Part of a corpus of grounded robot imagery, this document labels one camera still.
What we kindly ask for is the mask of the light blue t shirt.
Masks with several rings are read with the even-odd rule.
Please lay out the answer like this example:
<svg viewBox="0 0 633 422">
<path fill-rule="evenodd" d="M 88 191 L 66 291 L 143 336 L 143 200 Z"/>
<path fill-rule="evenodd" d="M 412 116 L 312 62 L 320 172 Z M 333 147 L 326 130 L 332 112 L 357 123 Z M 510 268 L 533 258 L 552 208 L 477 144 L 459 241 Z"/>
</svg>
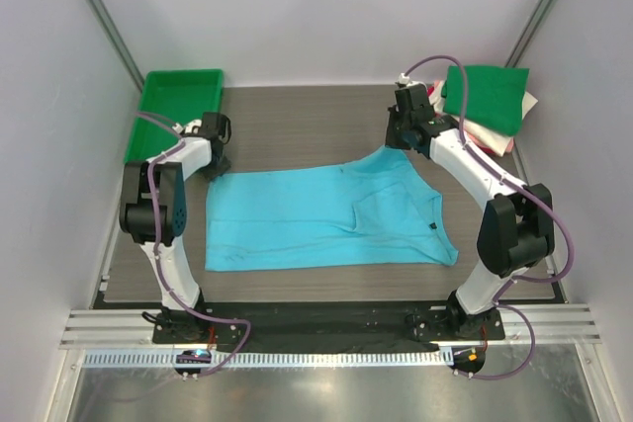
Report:
<svg viewBox="0 0 633 422">
<path fill-rule="evenodd" d="M 452 266 L 443 201 L 400 150 L 351 162 L 229 173 L 206 199 L 209 272 L 373 264 Z"/>
</svg>

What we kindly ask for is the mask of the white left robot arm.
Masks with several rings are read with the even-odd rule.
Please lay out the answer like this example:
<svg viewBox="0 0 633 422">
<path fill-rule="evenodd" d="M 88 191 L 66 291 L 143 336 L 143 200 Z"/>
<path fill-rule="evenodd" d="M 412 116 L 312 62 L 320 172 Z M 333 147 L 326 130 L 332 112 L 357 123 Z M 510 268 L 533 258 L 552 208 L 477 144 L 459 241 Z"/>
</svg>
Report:
<svg viewBox="0 0 633 422">
<path fill-rule="evenodd" d="M 184 248 L 186 181 L 197 173 L 213 180 L 228 170 L 225 146 L 231 122 L 217 112 L 205 112 L 183 126 L 157 113 L 137 116 L 176 138 L 168 149 L 124 166 L 120 228 L 149 260 L 161 291 L 159 312 L 143 318 L 154 325 L 154 337 L 160 341 L 200 342 L 211 322 Z"/>
</svg>

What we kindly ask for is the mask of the green plastic tray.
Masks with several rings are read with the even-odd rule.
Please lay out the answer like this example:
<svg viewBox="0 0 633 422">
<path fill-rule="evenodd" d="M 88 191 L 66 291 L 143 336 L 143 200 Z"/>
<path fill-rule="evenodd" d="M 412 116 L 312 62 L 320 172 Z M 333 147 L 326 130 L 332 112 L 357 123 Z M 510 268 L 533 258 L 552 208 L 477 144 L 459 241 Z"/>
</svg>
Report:
<svg viewBox="0 0 633 422">
<path fill-rule="evenodd" d="M 138 109 L 185 125 L 204 112 L 222 107 L 224 72 L 221 69 L 151 71 L 145 78 Z M 136 119 L 124 161 L 153 157 L 177 142 L 169 132 Z"/>
</svg>

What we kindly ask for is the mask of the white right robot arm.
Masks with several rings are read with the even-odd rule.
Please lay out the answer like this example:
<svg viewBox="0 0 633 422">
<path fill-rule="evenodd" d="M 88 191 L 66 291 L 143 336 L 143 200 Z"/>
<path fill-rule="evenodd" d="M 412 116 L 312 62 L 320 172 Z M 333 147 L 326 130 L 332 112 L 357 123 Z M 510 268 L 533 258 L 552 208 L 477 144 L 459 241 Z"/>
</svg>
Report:
<svg viewBox="0 0 633 422">
<path fill-rule="evenodd" d="M 483 212 L 479 260 L 447 298 L 442 321 L 449 334 L 466 339 L 479 333 L 512 283 L 553 252 L 553 219 L 523 194 L 529 192 L 547 206 L 552 196 L 542 184 L 528 186 L 506 174 L 472 141 L 463 141 L 456 120 L 435 114 L 423 84 L 400 84 L 395 98 L 385 144 L 414 150 L 441 166 Z"/>
</svg>

